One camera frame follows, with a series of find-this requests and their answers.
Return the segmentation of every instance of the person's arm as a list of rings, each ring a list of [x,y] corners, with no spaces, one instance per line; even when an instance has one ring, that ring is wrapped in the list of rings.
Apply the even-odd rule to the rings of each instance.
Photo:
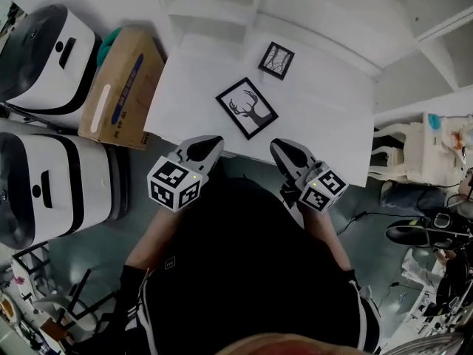
[[[164,248],[176,232],[184,210],[174,213],[161,207],[146,233],[126,260],[126,266],[146,270],[154,269],[163,255]]]
[[[299,206],[299,211],[304,218],[305,229],[315,238],[324,241],[328,245],[342,270],[351,271],[350,260],[337,237],[330,215],[328,213],[319,214],[306,206]]]

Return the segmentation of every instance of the black picture frame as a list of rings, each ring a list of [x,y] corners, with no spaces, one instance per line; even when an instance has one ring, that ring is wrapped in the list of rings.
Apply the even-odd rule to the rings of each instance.
[[[282,73],[276,72],[272,70],[271,68],[268,68],[265,66],[266,60],[268,59],[268,56],[270,55],[273,47],[275,47],[276,49],[282,50],[289,55],[289,59],[287,60],[286,65],[284,66],[284,69],[282,70]],[[294,59],[294,55],[295,53],[290,51],[289,49],[286,49],[285,47],[281,46],[280,44],[277,44],[276,42],[271,42],[268,49],[266,50],[265,56],[263,56],[263,59],[261,60],[261,62],[259,62],[258,68],[274,76],[275,78],[278,78],[279,80],[284,80],[287,74],[287,71],[289,70],[290,64],[292,63]]]
[[[230,108],[227,106],[226,102],[224,102],[224,100],[223,100],[223,98],[226,95],[228,95],[228,93],[234,91],[235,89],[239,88],[243,84],[247,84],[253,90],[254,94],[259,98],[258,102],[262,102],[266,106],[266,109],[270,112],[270,115],[271,115],[271,117],[269,119],[267,119],[263,123],[263,125],[261,125],[261,126],[258,125],[259,127],[256,130],[252,131],[252,132],[247,131],[247,129],[240,123],[239,119],[230,110]],[[245,135],[246,139],[248,139],[248,140],[250,140],[256,134],[261,132],[265,127],[267,127],[269,124],[273,123],[278,118],[277,113],[274,111],[274,109],[271,107],[271,105],[268,103],[268,101],[263,97],[261,92],[254,86],[253,83],[251,83],[250,79],[248,79],[248,78],[243,78],[241,81],[234,84],[233,86],[228,88],[226,91],[220,93],[220,95],[218,95],[216,97],[216,100],[220,103],[220,105],[223,107],[223,109],[228,113],[230,118],[234,121],[234,123],[238,126],[238,128],[242,131],[242,133]]]

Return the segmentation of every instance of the marker cube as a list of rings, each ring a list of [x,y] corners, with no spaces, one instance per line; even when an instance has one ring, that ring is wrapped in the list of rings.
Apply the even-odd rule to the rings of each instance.
[[[347,188],[348,184],[329,168],[307,183],[299,201],[320,213],[325,213]]]
[[[149,198],[178,212],[200,196],[203,177],[179,163],[161,157],[148,173]]]

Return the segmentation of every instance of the framed picture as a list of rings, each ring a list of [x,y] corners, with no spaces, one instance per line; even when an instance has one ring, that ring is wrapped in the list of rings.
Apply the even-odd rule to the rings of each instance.
[[[293,61],[294,53],[276,42],[271,42],[258,68],[283,80]]]
[[[216,97],[247,139],[278,118],[259,90],[244,78]]]

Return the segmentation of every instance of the gray floor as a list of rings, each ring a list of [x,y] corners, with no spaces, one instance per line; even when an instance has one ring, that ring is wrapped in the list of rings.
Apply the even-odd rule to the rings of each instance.
[[[118,289],[121,267],[158,209],[157,204],[148,198],[146,174],[161,155],[172,149],[170,143],[152,136],[145,152],[130,151],[131,206],[122,220],[100,224],[50,242],[52,264],[59,283],[65,286],[78,283],[84,272],[92,269],[90,283],[84,290],[85,303],[97,301]],[[229,176],[245,175],[279,196],[284,180],[275,166],[242,158],[225,159],[224,164]],[[330,211],[336,229],[344,228],[362,211],[403,214],[379,207],[380,188],[381,183],[373,179],[369,179],[365,189],[351,186]],[[407,248],[391,243],[384,236],[384,229],[394,220],[395,217],[370,215],[354,222],[340,236],[360,284],[371,285],[377,305],[383,300],[380,311],[384,337],[394,333],[418,296],[417,291],[402,286],[389,290],[389,285],[399,281],[420,288],[400,274]],[[415,257],[421,265],[433,264],[433,256],[427,252],[418,251]],[[110,302],[103,311],[112,308],[113,302]]]

